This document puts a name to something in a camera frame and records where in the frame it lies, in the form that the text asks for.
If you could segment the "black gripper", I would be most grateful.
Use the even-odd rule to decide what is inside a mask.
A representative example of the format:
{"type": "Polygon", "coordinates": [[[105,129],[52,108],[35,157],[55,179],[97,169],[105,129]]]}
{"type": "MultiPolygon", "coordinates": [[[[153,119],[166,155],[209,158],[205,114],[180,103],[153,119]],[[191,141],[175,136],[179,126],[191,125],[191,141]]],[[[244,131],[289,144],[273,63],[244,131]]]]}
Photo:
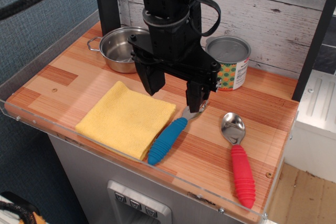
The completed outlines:
{"type": "Polygon", "coordinates": [[[149,23],[149,34],[131,35],[128,42],[133,47],[132,58],[136,71],[149,95],[154,95],[165,85],[165,73],[188,81],[186,90],[190,112],[200,110],[209,98],[210,91],[217,91],[217,73],[220,65],[200,45],[218,28],[219,22],[201,32],[201,19],[188,18],[164,26],[149,23]]]}

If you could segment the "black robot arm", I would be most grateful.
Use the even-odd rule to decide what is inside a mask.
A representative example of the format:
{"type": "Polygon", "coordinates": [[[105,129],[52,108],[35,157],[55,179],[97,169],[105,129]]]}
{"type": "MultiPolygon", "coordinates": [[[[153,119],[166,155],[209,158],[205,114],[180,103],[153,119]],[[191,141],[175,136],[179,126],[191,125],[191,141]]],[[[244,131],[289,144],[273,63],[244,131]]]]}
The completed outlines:
{"type": "Polygon", "coordinates": [[[165,74],[187,82],[186,102],[191,112],[199,111],[217,91],[220,64],[201,46],[201,38],[212,35],[218,19],[207,32],[202,31],[201,4],[218,14],[213,0],[143,0],[143,20],[149,33],[132,35],[132,58],[146,92],[154,95],[165,85],[165,74]]]}

